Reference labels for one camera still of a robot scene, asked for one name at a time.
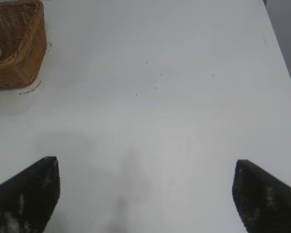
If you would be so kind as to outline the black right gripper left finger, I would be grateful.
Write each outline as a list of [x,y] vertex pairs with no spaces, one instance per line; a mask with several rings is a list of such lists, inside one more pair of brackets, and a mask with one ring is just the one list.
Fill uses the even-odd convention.
[[44,232],[59,197],[58,159],[47,156],[0,184],[0,233]]

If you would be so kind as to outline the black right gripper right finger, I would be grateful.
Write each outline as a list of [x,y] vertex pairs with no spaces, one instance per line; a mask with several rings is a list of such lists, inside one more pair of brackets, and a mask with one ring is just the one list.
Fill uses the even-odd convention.
[[232,196],[249,233],[291,233],[291,187],[249,160],[236,162]]

